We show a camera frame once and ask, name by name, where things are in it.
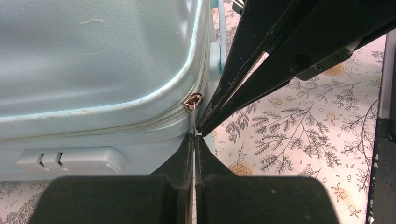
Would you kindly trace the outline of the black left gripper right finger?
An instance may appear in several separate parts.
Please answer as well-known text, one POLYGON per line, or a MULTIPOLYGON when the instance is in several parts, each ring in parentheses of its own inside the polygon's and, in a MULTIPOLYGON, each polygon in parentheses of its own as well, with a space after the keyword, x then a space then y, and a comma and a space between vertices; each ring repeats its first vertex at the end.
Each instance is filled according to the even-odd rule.
POLYGON ((336 224, 325 187, 301 176, 238 176, 194 140, 197 223, 336 224))

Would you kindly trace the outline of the light blue ribbed suitcase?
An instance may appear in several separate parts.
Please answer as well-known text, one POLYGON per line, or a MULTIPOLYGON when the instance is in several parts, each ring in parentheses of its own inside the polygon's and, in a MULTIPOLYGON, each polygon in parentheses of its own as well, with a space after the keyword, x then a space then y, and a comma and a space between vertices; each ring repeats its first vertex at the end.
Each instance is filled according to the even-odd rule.
POLYGON ((145 175, 226 62, 221 0, 3 0, 0 179, 145 175))

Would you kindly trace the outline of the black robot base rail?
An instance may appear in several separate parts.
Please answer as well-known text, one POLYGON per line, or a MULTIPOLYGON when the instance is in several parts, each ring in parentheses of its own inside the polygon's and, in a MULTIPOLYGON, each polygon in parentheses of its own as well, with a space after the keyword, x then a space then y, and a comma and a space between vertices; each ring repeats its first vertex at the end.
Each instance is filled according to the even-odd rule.
POLYGON ((396 32, 387 33, 373 162, 367 205, 367 224, 396 222, 396 32))

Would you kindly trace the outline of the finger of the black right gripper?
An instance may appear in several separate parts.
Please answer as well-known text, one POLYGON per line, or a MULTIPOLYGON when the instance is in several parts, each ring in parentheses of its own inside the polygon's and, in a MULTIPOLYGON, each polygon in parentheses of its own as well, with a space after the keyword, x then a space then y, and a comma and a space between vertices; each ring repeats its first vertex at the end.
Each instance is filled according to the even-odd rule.
POLYGON ((396 27, 393 0, 302 0, 209 123, 207 136, 235 111, 298 77, 307 80, 396 27))
POLYGON ((229 99, 248 72, 268 51, 275 36, 294 12, 300 0, 246 0, 222 76, 196 128, 205 132, 220 108, 229 99))

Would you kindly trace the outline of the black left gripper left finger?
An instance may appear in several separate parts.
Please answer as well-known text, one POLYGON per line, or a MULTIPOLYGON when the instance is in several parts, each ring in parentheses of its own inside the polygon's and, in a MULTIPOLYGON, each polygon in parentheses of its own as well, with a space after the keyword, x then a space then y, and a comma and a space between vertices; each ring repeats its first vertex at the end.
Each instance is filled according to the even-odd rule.
POLYGON ((65 176, 43 192, 31 224, 190 224, 192 134, 149 175, 65 176))

